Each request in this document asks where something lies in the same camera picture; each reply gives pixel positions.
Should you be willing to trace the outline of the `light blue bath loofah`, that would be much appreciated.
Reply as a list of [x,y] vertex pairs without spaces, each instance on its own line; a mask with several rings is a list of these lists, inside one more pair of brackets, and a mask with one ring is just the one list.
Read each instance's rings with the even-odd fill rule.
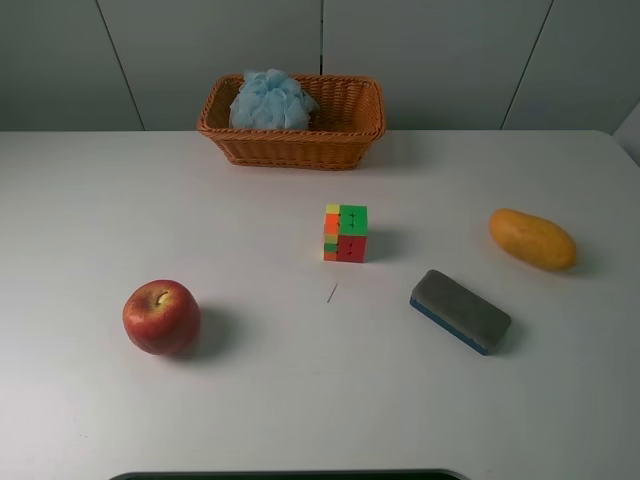
[[286,72],[247,70],[230,106],[235,129],[307,130],[317,102]]

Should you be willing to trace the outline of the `multicoloured puzzle cube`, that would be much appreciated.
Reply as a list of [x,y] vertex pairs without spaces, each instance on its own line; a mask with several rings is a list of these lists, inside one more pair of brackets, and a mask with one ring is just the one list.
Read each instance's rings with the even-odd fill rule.
[[364,263],[368,239],[367,207],[328,204],[323,234],[324,261]]

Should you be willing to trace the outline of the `orange wicker basket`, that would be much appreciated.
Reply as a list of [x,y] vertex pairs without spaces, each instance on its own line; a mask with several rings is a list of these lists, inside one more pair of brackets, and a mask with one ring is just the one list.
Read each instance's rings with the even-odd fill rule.
[[318,103],[307,130],[246,130],[230,126],[231,103],[243,83],[240,74],[220,77],[199,116],[197,128],[234,165],[351,170],[386,132],[384,100],[372,78],[296,75]]

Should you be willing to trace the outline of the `red apple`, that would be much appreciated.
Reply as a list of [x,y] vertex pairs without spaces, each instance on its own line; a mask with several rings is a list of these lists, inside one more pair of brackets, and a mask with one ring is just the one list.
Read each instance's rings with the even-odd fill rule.
[[122,311],[125,332],[140,350],[181,353],[200,333],[201,312],[191,292],[173,280],[154,280],[135,290]]

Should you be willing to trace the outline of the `grey blue board eraser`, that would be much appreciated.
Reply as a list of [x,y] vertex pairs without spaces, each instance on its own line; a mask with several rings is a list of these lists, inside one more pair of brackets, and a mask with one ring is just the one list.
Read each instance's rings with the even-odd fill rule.
[[413,288],[409,303],[483,356],[498,349],[512,323],[507,313],[435,269]]

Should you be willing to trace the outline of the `yellow orange mango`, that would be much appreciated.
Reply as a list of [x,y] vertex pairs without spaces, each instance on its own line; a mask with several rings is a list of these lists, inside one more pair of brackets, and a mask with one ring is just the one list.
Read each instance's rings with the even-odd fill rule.
[[507,254],[547,271],[572,268],[577,261],[573,238],[555,223],[513,209],[498,209],[489,219],[489,233]]

